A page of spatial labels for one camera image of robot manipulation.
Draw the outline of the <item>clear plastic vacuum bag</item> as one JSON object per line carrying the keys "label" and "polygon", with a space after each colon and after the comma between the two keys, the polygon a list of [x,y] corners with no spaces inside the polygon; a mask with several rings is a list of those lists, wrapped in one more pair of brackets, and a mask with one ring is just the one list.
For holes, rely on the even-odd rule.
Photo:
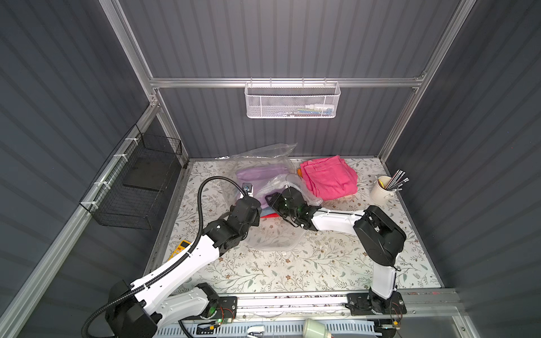
{"label": "clear plastic vacuum bag", "polygon": [[309,206],[323,203],[321,198],[309,191],[297,174],[297,167],[290,158],[296,147],[296,144],[272,144],[218,159],[222,162],[222,175],[234,180],[249,196],[261,203],[260,224],[251,228],[243,241],[252,249],[291,251],[307,232],[306,228],[293,220],[283,218],[283,192],[299,196]]}

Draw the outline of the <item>pink cloth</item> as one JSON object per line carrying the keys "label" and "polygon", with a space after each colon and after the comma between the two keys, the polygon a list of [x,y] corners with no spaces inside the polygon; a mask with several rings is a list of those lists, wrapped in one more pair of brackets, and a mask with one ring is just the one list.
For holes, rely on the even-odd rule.
{"label": "pink cloth", "polygon": [[300,170],[307,189],[324,201],[358,192],[358,174],[340,156],[305,161]]}

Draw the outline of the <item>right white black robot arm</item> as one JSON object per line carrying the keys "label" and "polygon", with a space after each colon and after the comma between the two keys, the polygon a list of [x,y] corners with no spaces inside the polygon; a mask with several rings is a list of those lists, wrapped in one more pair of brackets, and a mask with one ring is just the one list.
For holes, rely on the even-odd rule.
{"label": "right white black robot arm", "polygon": [[265,200],[282,219],[298,228],[356,236],[373,261],[371,294],[387,301],[396,293],[397,257],[407,236],[381,208],[370,205],[363,211],[336,211],[312,206],[292,187],[270,194]]}

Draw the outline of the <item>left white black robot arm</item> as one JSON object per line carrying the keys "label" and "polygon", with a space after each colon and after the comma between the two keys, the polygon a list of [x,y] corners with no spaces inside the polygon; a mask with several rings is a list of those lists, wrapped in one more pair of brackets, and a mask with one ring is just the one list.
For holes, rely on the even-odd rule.
{"label": "left white black robot arm", "polygon": [[238,246],[250,228],[259,226],[260,213],[257,199],[243,197],[231,207],[226,218],[219,218],[203,229],[198,243],[190,244],[132,284],[116,284],[110,291],[110,299],[131,291],[135,294],[105,312],[114,337],[153,337],[157,330],[178,320],[219,317],[220,298],[209,284],[200,283],[176,297],[172,293],[200,269]]}

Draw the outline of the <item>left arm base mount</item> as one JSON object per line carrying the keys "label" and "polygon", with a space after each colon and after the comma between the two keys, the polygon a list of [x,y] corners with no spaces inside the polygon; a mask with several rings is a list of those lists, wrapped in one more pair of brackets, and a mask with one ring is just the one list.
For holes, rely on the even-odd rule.
{"label": "left arm base mount", "polygon": [[197,297],[190,299],[187,305],[181,308],[181,320],[222,320],[233,319],[236,316],[237,297],[218,297],[214,300]]}

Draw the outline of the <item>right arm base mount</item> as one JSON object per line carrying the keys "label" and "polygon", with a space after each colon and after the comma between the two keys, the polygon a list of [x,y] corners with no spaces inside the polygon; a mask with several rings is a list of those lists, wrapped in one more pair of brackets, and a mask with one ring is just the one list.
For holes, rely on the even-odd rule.
{"label": "right arm base mount", "polygon": [[352,315],[398,315],[407,314],[407,307],[402,295],[393,291],[390,298],[384,299],[372,290],[347,294],[344,304]]}

